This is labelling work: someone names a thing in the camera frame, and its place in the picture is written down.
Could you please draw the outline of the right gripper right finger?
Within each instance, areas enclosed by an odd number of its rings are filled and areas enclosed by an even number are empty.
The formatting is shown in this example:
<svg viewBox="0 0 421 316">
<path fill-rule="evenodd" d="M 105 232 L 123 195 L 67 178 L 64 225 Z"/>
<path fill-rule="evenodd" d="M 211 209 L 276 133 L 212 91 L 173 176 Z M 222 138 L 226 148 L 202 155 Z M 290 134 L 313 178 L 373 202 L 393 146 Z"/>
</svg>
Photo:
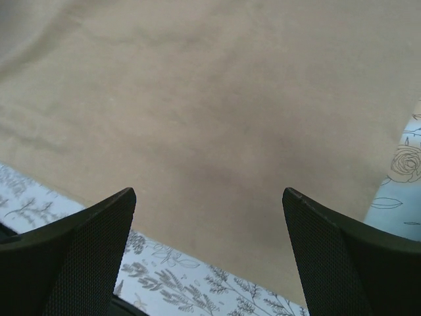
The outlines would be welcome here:
<svg viewBox="0 0 421 316">
<path fill-rule="evenodd" d="M 420 242 L 328 209 L 293 188 L 285 221 L 310 315 L 419 315 Z"/>
</svg>

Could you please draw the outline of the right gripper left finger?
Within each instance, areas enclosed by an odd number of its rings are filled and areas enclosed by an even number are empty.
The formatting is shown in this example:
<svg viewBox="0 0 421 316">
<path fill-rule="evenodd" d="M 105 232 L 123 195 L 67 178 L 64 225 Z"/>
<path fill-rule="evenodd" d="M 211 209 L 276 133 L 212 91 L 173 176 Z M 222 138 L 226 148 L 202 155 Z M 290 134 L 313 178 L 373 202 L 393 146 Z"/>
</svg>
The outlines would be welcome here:
<svg viewBox="0 0 421 316">
<path fill-rule="evenodd" d="M 29 232 L 1 226 L 1 314 L 135 315 L 114 294 L 135 206 L 125 188 Z"/>
</svg>

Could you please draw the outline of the tan t shirt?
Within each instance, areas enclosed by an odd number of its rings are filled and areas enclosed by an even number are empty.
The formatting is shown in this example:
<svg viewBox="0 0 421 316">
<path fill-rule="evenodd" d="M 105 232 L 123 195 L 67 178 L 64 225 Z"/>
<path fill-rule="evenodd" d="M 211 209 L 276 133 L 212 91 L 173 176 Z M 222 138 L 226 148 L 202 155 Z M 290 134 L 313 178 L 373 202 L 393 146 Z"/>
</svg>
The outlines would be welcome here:
<svg viewBox="0 0 421 316">
<path fill-rule="evenodd" d="M 284 189 L 363 218 L 419 97 L 419 1 L 1 2 L 2 162 L 298 304 Z"/>
</svg>

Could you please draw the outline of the floral table cloth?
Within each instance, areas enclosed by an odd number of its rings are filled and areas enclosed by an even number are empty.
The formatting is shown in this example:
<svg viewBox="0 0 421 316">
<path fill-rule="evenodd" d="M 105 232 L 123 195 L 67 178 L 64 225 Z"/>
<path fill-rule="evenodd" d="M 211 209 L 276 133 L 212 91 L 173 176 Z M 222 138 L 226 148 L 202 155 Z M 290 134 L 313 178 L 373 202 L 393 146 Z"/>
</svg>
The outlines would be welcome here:
<svg viewBox="0 0 421 316">
<path fill-rule="evenodd" d="M 7 165 L 1 166 L 1 222 L 17 232 L 81 209 Z M 365 223 L 420 239 L 420 112 L 407 124 L 387 178 Z M 248 280 L 208 265 L 139 232 L 131 232 L 116 295 L 149 315 L 307 315 L 306 308 Z"/>
</svg>

